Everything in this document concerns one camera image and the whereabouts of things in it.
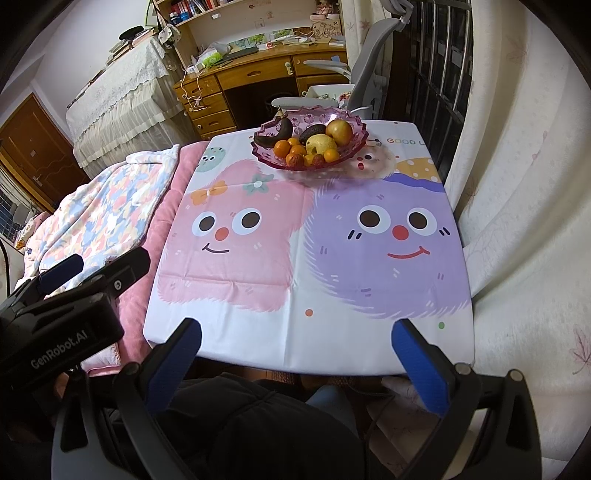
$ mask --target fruit bowl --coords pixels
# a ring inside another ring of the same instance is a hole
[[[306,128],[311,125],[323,124],[328,125],[332,120],[341,119],[345,120],[353,128],[353,138],[344,147],[339,147],[337,150],[340,154],[340,158],[331,163],[324,163],[320,166],[298,166],[290,167],[285,163],[283,158],[277,157],[273,153],[272,148],[264,148],[251,142],[252,154],[266,165],[273,168],[279,168],[280,170],[319,170],[321,168],[329,168],[337,165],[345,160],[348,160],[355,156],[355,154],[365,146],[365,141],[369,135],[366,130],[366,125],[362,123],[361,119],[357,115],[351,115],[346,110],[340,110],[334,107],[314,107],[314,108],[300,108],[297,111],[286,112],[286,117],[291,121],[293,125],[293,136],[299,137]],[[280,118],[275,118],[266,124],[261,125],[261,129],[257,132],[259,135],[276,135],[280,128]]]

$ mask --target floral blanket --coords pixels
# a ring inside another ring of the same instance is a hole
[[[137,247],[170,185],[179,150],[175,145],[131,154],[65,197],[27,242],[25,275],[18,284],[79,254],[84,270],[55,293],[66,291]]]

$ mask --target pink blanket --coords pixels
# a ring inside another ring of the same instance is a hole
[[[125,329],[123,338],[118,342],[119,362],[91,368],[89,371],[91,375],[116,373],[121,365],[128,362],[141,362],[150,352],[150,346],[144,339],[142,331],[156,269],[178,206],[207,144],[208,142],[198,142],[181,149],[177,171],[174,173],[170,189],[158,205],[142,245],[150,255],[150,271],[119,298],[119,318]]]

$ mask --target wooden door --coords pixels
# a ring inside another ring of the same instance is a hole
[[[0,129],[0,139],[27,190],[41,190],[54,204],[89,181],[72,145],[52,123],[33,94]]]

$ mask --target desk drawer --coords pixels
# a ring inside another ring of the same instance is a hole
[[[297,89],[300,92],[300,96],[306,96],[308,88],[312,85],[336,85],[341,83],[349,83],[349,81],[339,75],[338,73],[331,73],[328,75],[311,75],[309,77],[298,77],[297,78]]]
[[[213,137],[218,135],[228,134],[230,132],[235,132],[236,127],[224,128],[223,130],[216,130],[215,132],[209,132],[208,134],[201,135],[201,140],[211,140]]]
[[[223,94],[221,92],[201,99],[196,110],[193,110],[194,105],[195,102],[191,102],[190,105],[185,106],[191,120],[228,110],[228,106],[226,105],[226,101],[224,100]]]
[[[319,53],[301,53],[299,55],[294,55],[294,68],[295,74],[298,77],[304,75],[326,75],[326,70],[316,69],[314,67],[308,67],[308,65],[304,65],[304,61],[306,60],[332,60],[332,57],[338,56],[340,61],[343,63],[347,63],[347,52],[345,51],[338,51],[338,52],[319,52]]]
[[[247,63],[239,67],[228,69],[217,74],[223,90],[228,90],[250,83],[263,82],[264,80],[273,80],[283,77],[293,76],[291,60],[289,57],[279,57],[276,59],[261,60],[253,63]]]
[[[230,114],[230,110],[225,110],[193,120],[193,125],[203,135],[216,130],[234,127],[234,119]]]
[[[189,97],[196,97],[197,95],[205,97],[207,95],[221,92],[215,75],[209,75],[208,77],[201,78],[199,79],[199,82],[197,82],[197,79],[192,80],[191,82],[185,83],[183,87],[187,91],[187,96]],[[183,92],[181,87],[175,88],[175,91],[177,92],[177,96],[182,103],[189,102],[185,96],[185,92]]]

